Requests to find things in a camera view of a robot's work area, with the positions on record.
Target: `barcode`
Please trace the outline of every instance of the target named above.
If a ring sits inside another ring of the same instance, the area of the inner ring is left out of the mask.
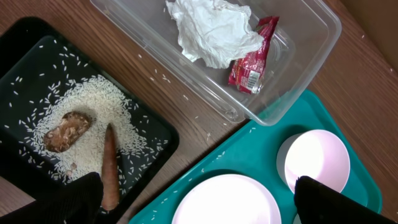
[[[260,78],[260,73],[255,71],[250,71],[249,78],[248,78],[248,89],[252,90],[253,87],[256,85]]]

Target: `teal tray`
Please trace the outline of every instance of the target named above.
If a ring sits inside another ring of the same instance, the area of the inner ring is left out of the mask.
[[[351,173],[342,194],[380,213],[379,188],[319,98],[306,90],[277,124],[265,127],[250,121],[142,209],[129,224],[171,223],[179,203],[194,186],[221,174],[242,174],[259,181],[274,196],[282,223],[291,224],[297,209],[293,193],[277,173],[276,155],[288,137],[312,129],[335,133],[348,149]]]

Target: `red packet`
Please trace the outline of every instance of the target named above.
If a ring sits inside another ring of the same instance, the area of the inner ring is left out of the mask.
[[[266,69],[267,54],[278,20],[279,16],[260,19],[255,31],[264,38],[262,46],[258,51],[248,53],[244,58],[235,61],[228,84],[236,85],[243,93],[259,93],[258,81]]]

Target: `brown wood surface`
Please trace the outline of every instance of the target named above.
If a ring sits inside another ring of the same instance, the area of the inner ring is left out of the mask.
[[[341,19],[343,32],[309,88],[324,102],[380,187],[382,214],[397,221],[398,76],[390,71],[373,43],[361,38],[363,30],[342,3],[326,3]],[[87,0],[0,0],[0,34],[24,16],[37,16],[49,22],[180,133],[177,151],[120,223],[127,223],[139,208],[243,125],[224,126],[226,121],[218,113]],[[162,79],[162,73],[171,84]],[[0,178],[0,216],[31,201],[31,197]]]

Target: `rice pile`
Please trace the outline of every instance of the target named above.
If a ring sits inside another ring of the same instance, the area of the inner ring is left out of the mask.
[[[89,172],[101,174],[105,130],[108,123],[114,126],[117,147],[121,154],[133,155],[143,152],[146,147],[146,138],[137,134],[138,130],[130,123],[131,114],[128,112],[130,99],[126,99],[121,90],[101,75],[90,79],[83,79],[83,83],[75,84],[64,96],[61,96],[56,105],[50,105],[43,117],[32,130],[34,137],[32,145],[41,156],[58,159],[52,175],[57,178],[67,178],[68,170],[75,163],[77,169],[73,171],[70,181],[78,179]],[[91,128],[63,152],[55,153],[44,150],[44,135],[60,124],[62,116],[71,111],[79,111],[91,116]]]

